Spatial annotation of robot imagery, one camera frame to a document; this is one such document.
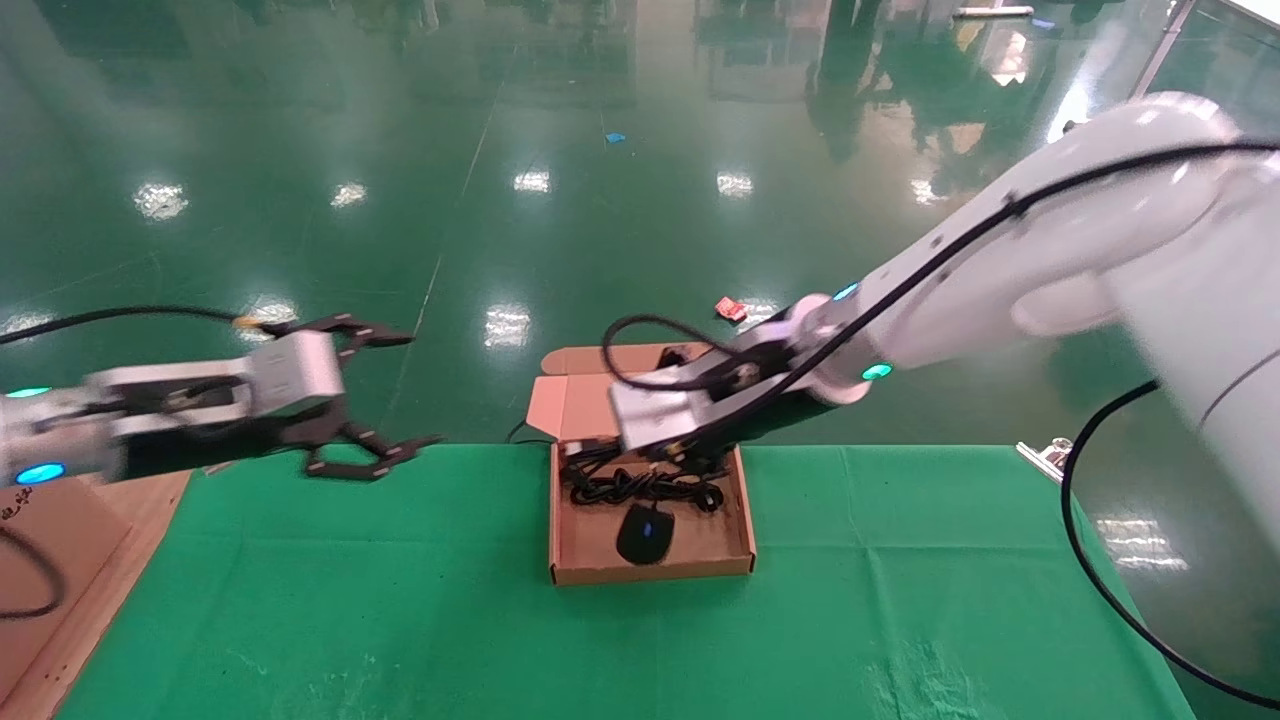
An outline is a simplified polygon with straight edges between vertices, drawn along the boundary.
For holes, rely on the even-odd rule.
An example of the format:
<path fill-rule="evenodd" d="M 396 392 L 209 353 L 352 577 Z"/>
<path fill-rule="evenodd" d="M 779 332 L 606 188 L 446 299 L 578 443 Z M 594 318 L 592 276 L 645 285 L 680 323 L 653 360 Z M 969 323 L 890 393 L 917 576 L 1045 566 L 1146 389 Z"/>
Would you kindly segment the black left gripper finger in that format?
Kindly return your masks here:
<path fill-rule="evenodd" d="M 339 441 L 362 450 L 371 460 L 364 464 L 326 460 L 323 450 Z M 311 438 L 303 439 L 303 473 L 324 480 L 372 483 L 387 477 L 402 462 L 416 459 L 424 448 L 443 441 L 443 436 L 424 436 L 388 443 L 370 427 L 342 421 L 332 429 L 320 429 Z"/>
<path fill-rule="evenodd" d="M 361 348 L 389 348 L 410 345 L 412 334 L 397 331 L 384 324 L 369 323 L 352 314 L 334 314 L 311 322 L 265 322 L 262 331 L 273 338 L 280 338 L 298 331 L 315 331 L 334 336 L 338 354 L 356 354 Z"/>

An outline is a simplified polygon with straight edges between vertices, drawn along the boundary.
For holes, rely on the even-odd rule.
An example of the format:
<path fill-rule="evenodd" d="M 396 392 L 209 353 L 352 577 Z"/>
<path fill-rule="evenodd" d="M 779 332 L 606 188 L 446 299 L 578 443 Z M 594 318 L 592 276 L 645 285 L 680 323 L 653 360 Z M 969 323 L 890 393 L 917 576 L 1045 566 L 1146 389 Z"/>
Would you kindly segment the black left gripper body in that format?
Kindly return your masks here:
<path fill-rule="evenodd" d="M 303 439 L 347 421 L 348 410 L 347 397 L 340 396 L 296 415 L 197 421 L 189 415 L 202 401 L 198 395 L 148 400 L 143 407 L 169 424 L 125 438 L 125 474 L 159 477 L 303 448 Z"/>

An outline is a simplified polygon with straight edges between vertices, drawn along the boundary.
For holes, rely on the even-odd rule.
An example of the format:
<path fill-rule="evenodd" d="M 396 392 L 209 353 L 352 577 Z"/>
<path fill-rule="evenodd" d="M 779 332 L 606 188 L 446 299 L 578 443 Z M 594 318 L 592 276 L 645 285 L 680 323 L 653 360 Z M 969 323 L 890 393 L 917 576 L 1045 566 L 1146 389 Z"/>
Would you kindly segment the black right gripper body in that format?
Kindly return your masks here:
<path fill-rule="evenodd" d="M 690 378 L 704 384 L 690 456 L 717 460 L 730 447 L 801 421 L 801 393 L 794 387 L 765 404 L 758 397 L 791 372 L 797 351 L 782 334 L 742 334 L 732 354 L 709 350 L 690 363 Z"/>

